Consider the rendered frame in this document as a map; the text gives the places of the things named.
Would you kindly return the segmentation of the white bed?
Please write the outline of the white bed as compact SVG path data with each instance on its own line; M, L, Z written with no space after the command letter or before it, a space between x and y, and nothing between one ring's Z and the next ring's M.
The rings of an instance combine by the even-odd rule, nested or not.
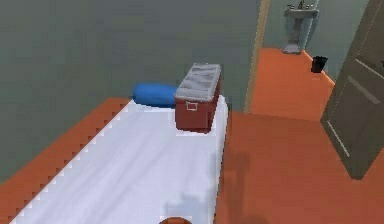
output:
M129 102L9 224L213 224L228 106L207 134Z

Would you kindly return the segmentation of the red box with grey lid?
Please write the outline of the red box with grey lid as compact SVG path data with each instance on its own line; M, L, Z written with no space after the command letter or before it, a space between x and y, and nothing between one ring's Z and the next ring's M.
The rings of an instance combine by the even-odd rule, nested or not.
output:
M213 124L220 91L221 66L194 63L175 94L176 128L209 133Z

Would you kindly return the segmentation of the blue pillow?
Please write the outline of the blue pillow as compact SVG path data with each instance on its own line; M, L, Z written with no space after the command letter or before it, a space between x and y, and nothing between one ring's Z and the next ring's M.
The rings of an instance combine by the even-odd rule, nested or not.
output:
M134 87L133 100L142 105L174 108L176 87L165 84L140 83Z

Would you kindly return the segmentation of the orange ball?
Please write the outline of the orange ball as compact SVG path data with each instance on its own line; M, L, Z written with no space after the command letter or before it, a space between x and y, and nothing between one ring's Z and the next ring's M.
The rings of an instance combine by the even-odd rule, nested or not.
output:
M162 220L159 224L192 224L191 221L183 217L168 217Z

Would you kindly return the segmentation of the black bin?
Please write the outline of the black bin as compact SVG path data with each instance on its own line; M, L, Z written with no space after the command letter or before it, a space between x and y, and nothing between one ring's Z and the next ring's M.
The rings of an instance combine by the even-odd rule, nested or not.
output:
M328 58L325 56L315 56L312 58L312 73L321 73L325 64L327 63Z

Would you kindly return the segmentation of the olive room door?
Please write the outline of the olive room door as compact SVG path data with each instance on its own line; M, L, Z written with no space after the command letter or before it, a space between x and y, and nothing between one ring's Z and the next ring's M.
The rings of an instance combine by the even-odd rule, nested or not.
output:
M384 148L384 0L369 0L321 117L347 173L360 180Z

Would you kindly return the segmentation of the grey pedestal sink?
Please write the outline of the grey pedestal sink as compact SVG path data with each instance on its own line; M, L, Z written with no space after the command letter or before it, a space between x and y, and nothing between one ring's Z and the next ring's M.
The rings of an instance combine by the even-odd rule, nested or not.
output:
M305 0L300 0L297 6L288 4L284 11L285 17L293 19L292 32L288 37L287 44L281 49L284 54L300 55L299 47L301 26L305 19L314 19L318 15L318 10L313 5L304 5Z

